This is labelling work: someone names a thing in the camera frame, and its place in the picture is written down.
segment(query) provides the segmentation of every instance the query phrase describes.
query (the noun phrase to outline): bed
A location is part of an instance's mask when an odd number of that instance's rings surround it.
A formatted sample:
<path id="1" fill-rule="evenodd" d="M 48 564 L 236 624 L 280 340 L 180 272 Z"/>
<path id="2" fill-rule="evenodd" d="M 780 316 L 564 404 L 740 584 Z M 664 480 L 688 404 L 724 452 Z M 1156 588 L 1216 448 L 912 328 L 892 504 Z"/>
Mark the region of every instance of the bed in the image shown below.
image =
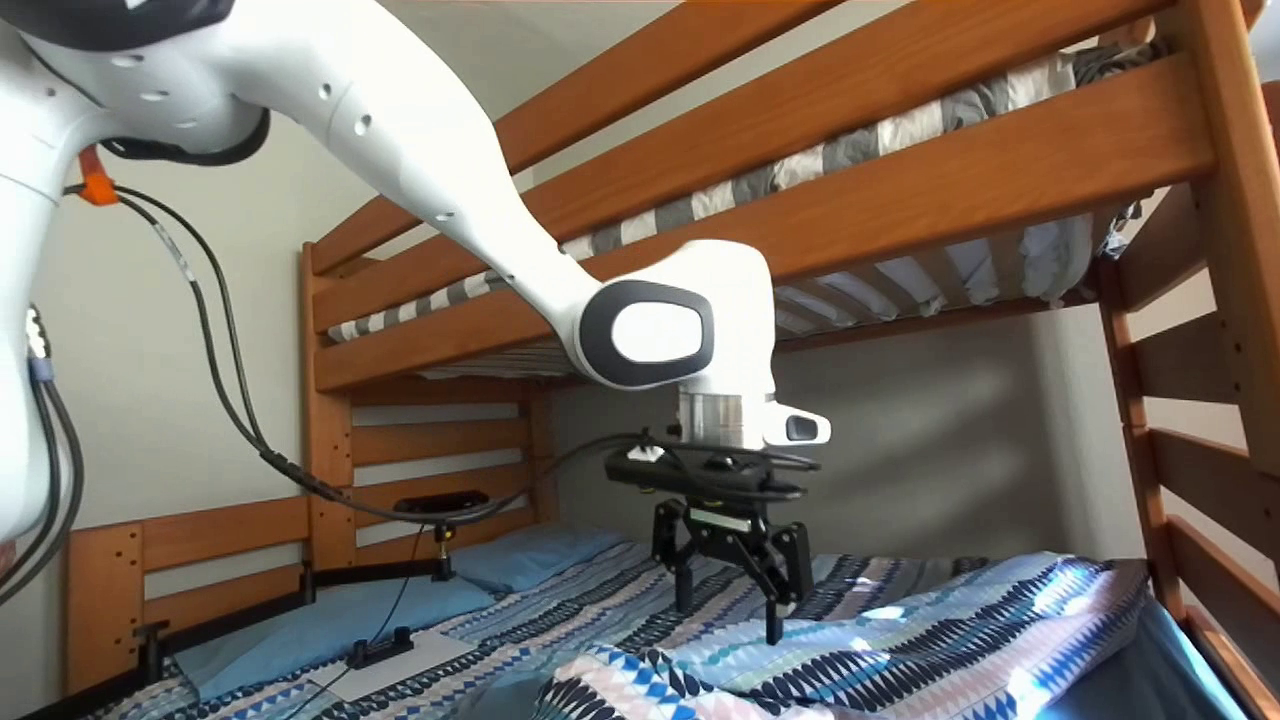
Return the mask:
<path id="1" fill-rule="evenodd" d="M 688 0 L 496 120 L 508 164 L 524 172 L 832 8 L 796 0 L 728 12 Z M 1248 60 L 1252 16 L 1252 4 L 1212 0 L 916 0 L 548 176 L 528 188 L 528 204 L 596 276 L 652 264 L 692 236 L 756 244 L 780 284 L 784 352 L 1092 300 L 1116 368 L 1132 464 L 1124 492 L 1140 500 L 1144 568 L 1160 600 L 1144 604 L 1136 628 L 1164 628 L 1132 648 L 1160 656 L 1152 648 L 1184 648 L 1180 636 L 1192 636 L 1196 652 L 1176 664 L 1208 660 L 1212 672 L 1176 672 L 1176 688 L 1216 696 L 1220 676 L 1232 704 L 1272 716 L 1280 600 L 1232 552 L 1244 544 L 1272 568 L 1280 556 L 1280 184 L 1268 96 Z M 1024 92 L 1028 72 L 1048 72 L 1036 84 L 1044 92 Z M 992 96 L 1020 104 L 972 116 Z M 1216 308 L 1136 336 L 1132 312 L 1192 272 L 1212 276 Z M 300 296 L 316 476 L 384 508 L 440 492 L 524 500 L 456 528 L 448 548 L 380 536 L 372 520 L 324 500 L 76 532 L 68 692 L 120 688 L 112 680 L 140 660 L 164 684 L 168 664 L 152 656 L 164 636 L 308 600 L 312 572 L 480 552 L 556 520 L 548 396 L 572 376 L 532 308 L 388 200 L 368 200 L 308 244 Z M 1152 428 L 1148 396 L 1236 404 L 1248 452 Z M 368 484 L 372 464 L 440 464 L 464 452 L 496 460 Z M 292 552 L 224 584 L 156 592 L 148 580 L 264 548 Z M 504 604 L 520 604 L 520 592 L 432 616 L 424 632 Z M 664 656 L 624 636 L 596 640 L 608 648 L 584 664 L 640 660 L 656 680 L 688 684 L 688 664 L 664 668 Z M 580 652 L 592 648 L 556 656 L 560 700 L 584 692 L 568 672 Z M 1144 664 L 1128 672 L 1128 688 L 1160 676 Z"/>

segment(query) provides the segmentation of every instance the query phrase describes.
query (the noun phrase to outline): white wall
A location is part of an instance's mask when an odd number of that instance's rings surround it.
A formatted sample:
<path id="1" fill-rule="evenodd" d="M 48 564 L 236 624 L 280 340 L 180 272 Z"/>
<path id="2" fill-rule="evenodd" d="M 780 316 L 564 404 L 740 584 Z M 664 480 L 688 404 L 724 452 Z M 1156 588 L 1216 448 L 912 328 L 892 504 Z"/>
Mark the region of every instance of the white wall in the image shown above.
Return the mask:
<path id="1" fill-rule="evenodd" d="M 296 248 L 368 200 L 368 188 L 288 120 L 236 168 L 108 164 L 120 184 L 176 204 L 220 248 L 264 432 L 296 456 Z M 188 284 L 148 224 L 68 200 L 36 304 L 88 456 L 80 528 L 292 492 L 220 416 Z M 56 624 L 56 572 L 0 608 L 0 716 L 56 696 Z"/>
<path id="2" fill-rule="evenodd" d="M 800 516 L 824 552 L 1140 556 L 1112 376 L 1096 308 L 984 320 L 784 356 L 780 396 L 828 412 L 836 440 Z M 556 396 L 556 444 L 664 428 L 672 392 Z M 648 492 L 604 480 L 600 456 L 560 476 L 572 524 L 648 536 Z"/>

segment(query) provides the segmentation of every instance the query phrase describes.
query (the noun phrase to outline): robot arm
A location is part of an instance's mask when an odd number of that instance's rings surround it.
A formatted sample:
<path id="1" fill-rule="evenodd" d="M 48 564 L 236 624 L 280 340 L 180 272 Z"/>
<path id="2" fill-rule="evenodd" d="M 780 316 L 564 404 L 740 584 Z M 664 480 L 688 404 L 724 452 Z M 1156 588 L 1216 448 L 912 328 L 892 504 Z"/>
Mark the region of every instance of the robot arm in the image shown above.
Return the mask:
<path id="1" fill-rule="evenodd" d="M 112 12 L 120 24 L 68 32 L 92 28 L 72 12 Z M 0 32 L 0 96 L 20 108 L 4 112 L 0 132 L 24 136 L 16 156 L 0 156 L 0 212 L 12 224 L 12 244 L 0 244 L 4 408 L 28 408 L 20 312 L 76 152 L 104 140 L 124 156 L 232 160 L 256 148 L 264 112 L 280 112 L 492 264 L 580 372 L 608 388 L 680 384 L 688 440 L 828 440 L 828 420 L 772 396 L 776 324 L 760 252 L 700 240 L 644 272 L 592 280 L 524 208 L 472 92 L 376 0 L 0 0 L 0 16 L 16 24 Z M 32 412 L 4 416 L 16 420 L 0 428 L 0 508 L 20 512 L 0 516 L 0 540 L 40 508 L 32 476 L 44 456 Z"/>

